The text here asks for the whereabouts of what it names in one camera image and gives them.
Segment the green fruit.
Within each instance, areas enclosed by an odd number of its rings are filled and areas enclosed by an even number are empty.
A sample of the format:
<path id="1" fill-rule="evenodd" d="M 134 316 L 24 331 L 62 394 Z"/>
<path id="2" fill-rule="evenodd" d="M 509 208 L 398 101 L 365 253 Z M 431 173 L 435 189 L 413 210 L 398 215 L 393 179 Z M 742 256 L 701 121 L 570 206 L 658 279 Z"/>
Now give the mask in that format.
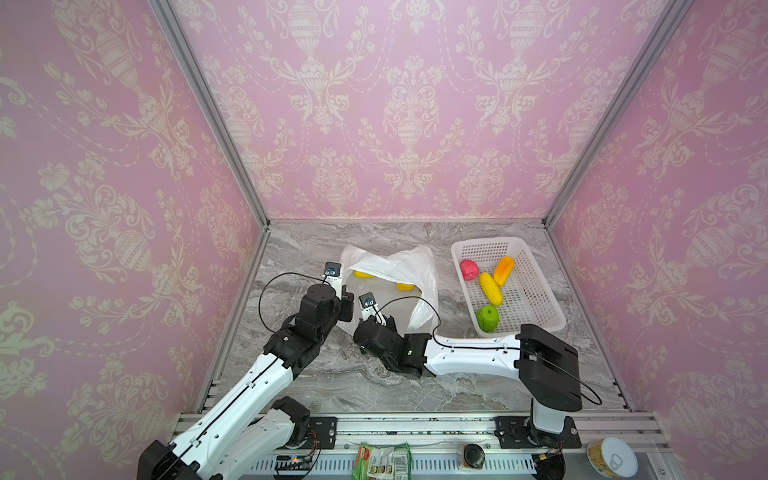
<path id="1" fill-rule="evenodd" d="M 494 305 L 486 305 L 475 313 L 478 328 L 484 333 L 493 333 L 500 323 L 500 314 Z"/>

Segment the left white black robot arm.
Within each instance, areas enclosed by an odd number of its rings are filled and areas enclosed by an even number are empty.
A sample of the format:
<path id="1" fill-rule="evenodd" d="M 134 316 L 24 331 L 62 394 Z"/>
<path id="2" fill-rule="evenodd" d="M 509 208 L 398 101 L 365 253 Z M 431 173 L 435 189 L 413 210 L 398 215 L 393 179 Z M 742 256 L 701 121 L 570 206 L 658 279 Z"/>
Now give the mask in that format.
<path id="1" fill-rule="evenodd" d="M 318 356 L 330 331 L 349 322 L 354 294 L 338 282 L 308 288 L 299 311 L 275 332 L 248 372 L 200 420 L 170 443 L 141 454 L 138 479 L 239 479 L 273 451 L 310 448 L 310 411 L 277 395 Z"/>

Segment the orange mango fruit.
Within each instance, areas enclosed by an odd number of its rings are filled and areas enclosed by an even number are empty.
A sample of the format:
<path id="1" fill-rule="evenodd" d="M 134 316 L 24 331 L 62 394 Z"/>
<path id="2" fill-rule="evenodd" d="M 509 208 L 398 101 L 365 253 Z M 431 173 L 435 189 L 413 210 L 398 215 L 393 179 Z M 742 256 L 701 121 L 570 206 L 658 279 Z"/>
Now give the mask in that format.
<path id="1" fill-rule="evenodd" d="M 504 256 L 499 260 L 492 275 L 494 282 L 499 288 L 506 284 L 514 268 L 515 260 L 512 257 Z"/>

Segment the aluminium front rail frame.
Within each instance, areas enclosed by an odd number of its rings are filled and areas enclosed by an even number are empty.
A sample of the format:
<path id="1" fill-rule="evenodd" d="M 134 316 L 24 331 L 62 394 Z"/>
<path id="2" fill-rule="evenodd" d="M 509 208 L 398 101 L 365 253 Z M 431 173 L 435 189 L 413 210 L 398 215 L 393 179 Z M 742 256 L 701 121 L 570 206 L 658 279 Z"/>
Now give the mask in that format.
<path id="1" fill-rule="evenodd" d="M 349 479 L 358 448 L 408 444 L 414 479 L 529 479 L 540 468 L 538 455 L 545 449 L 502 449 L 494 435 L 494 418 L 522 416 L 512 412 L 459 413 L 330 413 L 338 418 L 336 445 L 332 450 L 277 449 L 239 479 Z M 587 458 L 587 447 L 596 439 L 616 437 L 637 455 L 638 479 L 682 479 L 684 473 L 650 413 L 586 411 L 574 413 L 582 447 L 558 449 L 568 479 L 597 479 Z M 486 454 L 482 470 L 460 467 L 467 444 L 478 444 Z"/>

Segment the white plastic bag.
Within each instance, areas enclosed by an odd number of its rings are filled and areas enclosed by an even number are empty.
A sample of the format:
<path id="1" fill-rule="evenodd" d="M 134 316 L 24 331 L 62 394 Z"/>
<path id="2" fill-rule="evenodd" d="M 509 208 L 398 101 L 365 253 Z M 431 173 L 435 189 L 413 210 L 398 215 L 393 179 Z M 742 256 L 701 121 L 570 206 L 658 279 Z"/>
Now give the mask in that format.
<path id="1" fill-rule="evenodd" d="M 344 283 L 355 296 L 372 292 L 380 313 L 393 316 L 400 334 L 429 333 L 437 324 L 438 274 L 432 249 L 418 245 L 391 255 L 377 255 L 354 245 L 341 253 Z M 353 271 L 376 278 L 356 278 Z M 413 284 L 410 292 L 395 284 Z"/>

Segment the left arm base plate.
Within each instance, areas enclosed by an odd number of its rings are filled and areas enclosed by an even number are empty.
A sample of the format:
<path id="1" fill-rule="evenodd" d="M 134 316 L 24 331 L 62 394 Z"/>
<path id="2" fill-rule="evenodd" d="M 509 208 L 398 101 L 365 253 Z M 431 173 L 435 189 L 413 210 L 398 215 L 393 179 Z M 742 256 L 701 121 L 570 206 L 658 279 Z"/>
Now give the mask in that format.
<path id="1" fill-rule="evenodd" d="M 332 450 L 336 445 L 338 418 L 334 416 L 311 416 L 301 421 L 292 433 L 288 449 Z"/>

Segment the green snack packet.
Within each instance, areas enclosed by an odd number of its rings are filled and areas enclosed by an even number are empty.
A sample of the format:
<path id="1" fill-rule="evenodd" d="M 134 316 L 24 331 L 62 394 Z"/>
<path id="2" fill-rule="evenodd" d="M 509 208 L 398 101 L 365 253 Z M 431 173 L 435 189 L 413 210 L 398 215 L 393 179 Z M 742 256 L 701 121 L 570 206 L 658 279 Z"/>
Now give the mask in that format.
<path id="1" fill-rule="evenodd" d="M 408 444 L 373 446 L 361 444 L 352 478 L 355 480 L 409 480 L 412 454 Z"/>

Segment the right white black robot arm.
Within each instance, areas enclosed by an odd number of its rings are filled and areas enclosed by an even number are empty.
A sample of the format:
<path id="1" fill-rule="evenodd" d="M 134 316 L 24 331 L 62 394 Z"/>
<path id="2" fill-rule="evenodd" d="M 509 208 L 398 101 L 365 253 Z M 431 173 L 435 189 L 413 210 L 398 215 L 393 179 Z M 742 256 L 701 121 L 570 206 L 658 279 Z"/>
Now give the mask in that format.
<path id="1" fill-rule="evenodd" d="M 394 319 L 373 317 L 353 340 L 386 370 L 410 379 L 478 374 L 519 381 L 532 396 L 530 413 L 497 424 L 504 448 L 575 449 L 582 446 L 572 415 L 582 410 L 577 350 L 533 324 L 504 337 L 456 339 L 437 334 L 401 335 Z"/>

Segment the pink red fruit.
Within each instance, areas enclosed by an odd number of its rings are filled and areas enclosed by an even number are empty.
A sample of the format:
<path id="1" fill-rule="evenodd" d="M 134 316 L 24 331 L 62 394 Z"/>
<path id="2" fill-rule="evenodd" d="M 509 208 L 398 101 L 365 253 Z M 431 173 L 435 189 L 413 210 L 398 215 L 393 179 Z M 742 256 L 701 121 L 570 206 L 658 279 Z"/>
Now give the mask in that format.
<path id="1" fill-rule="evenodd" d="M 469 259 L 464 259 L 459 264 L 460 273 L 465 282 L 475 280 L 480 275 L 480 269 L 478 265 Z"/>

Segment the aluminium corner post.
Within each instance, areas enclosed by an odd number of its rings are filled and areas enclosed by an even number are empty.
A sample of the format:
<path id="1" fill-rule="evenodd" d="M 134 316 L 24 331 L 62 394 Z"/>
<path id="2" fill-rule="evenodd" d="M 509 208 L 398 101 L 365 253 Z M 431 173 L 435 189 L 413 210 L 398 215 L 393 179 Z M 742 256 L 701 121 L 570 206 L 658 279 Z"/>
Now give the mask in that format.
<path id="1" fill-rule="evenodd" d="M 237 145 L 227 128 L 222 111 L 216 104 L 213 92 L 205 78 L 202 65 L 196 57 L 192 45 L 177 18 L 172 2 L 168 0 L 149 0 L 148 3 L 170 44 L 182 73 L 206 118 L 213 137 L 222 150 L 224 159 L 227 161 L 251 212 L 260 229 L 268 230 L 270 221 L 266 215 L 265 208 L 260 201 L 240 152 L 237 149 Z"/>
<path id="2" fill-rule="evenodd" d="M 543 217 L 542 225 L 546 231 L 552 231 L 564 213 L 591 164 L 609 139 L 692 4 L 692 0 L 673 0 L 667 1 L 664 5 L 642 48 L 630 64 L 625 78 L 585 143 L 547 214 Z"/>

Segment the left aluminium corner post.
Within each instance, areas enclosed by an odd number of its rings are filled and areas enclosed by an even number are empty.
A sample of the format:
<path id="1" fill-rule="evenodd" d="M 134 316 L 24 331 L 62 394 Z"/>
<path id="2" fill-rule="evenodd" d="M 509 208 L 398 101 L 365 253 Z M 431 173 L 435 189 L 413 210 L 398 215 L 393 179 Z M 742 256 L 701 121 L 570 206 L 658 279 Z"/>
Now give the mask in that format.
<path id="1" fill-rule="evenodd" d="M 205 78 L 202 65 L 196 57 L 192 45 L 177 18 L 172 2 L 168 0 L 149 0 L 148 3 L 170 44 L 182 73 L 206 118 L 213 137 L 222 150 L 224 159 L 227 161 L 251 212 L 260 229 L 268 230 L 270 221 L 266 215 L 265 208 L 260 201 L 240 152 L 237 149 L 237 145 L 227 128 L 222 111 L 216 104 L 213 92 Z"/>

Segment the yellow banana fruit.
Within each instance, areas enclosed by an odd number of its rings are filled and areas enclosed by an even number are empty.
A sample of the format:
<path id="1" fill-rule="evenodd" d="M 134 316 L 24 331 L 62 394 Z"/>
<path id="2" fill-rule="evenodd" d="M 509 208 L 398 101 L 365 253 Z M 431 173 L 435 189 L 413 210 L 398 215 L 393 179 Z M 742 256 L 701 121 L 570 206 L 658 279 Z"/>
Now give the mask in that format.
<path id="1" fill-rule="evenodd" d="M 360 278 L 360 279 L 372 279 L 372 278 L 376 278 L 376 277 L 375 277 L 374 275 L 372 275 L 372 274 L 368 274 L 368 273 L 365 273 L 365 272 L 361 272 L 361 271 L 357 271 L 357 270 L 354 270 L 354 271 L 353 271 L 353 274 L 354 274 L 354 276 L 355 276 L 356 278 Z"/>

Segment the right aluminium corner post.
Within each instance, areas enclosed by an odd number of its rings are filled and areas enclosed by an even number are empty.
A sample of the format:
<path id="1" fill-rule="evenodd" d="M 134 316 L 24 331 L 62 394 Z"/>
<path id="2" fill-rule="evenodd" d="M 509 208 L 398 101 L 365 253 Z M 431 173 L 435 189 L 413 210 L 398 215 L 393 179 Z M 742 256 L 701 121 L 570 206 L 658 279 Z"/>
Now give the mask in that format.
<path id="1" fill-rule="evenodd" d="M 667 1 L 664 5 L 642 48 L 630 64 L 625 78 L 585 143 L 547 214 L 543 217 L 542 225 L 546 231 L 552 231 L 564 213 L 591 164 L 609 139 L 692 4 L 692 0 L 673 0 Z"/>

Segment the white perforated plastic basket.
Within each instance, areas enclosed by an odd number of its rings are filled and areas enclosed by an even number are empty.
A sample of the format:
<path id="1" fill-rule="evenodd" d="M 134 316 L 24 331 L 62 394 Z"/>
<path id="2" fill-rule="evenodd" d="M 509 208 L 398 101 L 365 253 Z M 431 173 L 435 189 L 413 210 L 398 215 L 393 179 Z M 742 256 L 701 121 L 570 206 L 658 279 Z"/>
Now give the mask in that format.
<path id="1" fill-rule="evenodd" d="M 565 328 L 563 310 L 523 239 L 495 237 L 458 241 L 451 246 L 451 253 L 472 325 L 479 336 L 517 334 L 523 324 L 534 324 L 548 332 Z M 477 312 L 491 302 L 477 279 L 464 278 L 461 262 L 472 261 L 481 274 L 492 275 L 506 257 L 513 260 L 513 268 L 505 284 L 499 287 L 501 304 L 496 307 L 499 322 L 486 332 L 477 320 Z"/>

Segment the tin can pull tab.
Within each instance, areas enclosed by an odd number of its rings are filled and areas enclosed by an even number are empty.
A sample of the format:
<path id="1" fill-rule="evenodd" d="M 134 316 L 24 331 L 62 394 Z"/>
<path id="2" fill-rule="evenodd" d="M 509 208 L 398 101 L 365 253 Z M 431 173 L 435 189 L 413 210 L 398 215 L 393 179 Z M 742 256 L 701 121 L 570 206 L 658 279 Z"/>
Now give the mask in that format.
<path id="1" fill-rule="evenodd" d="M 616 437 L 591 441 L 587 458 L 592 468 L 605 478 L 628 479 L 638 473 L 636 453 L 628 443 Z"/>

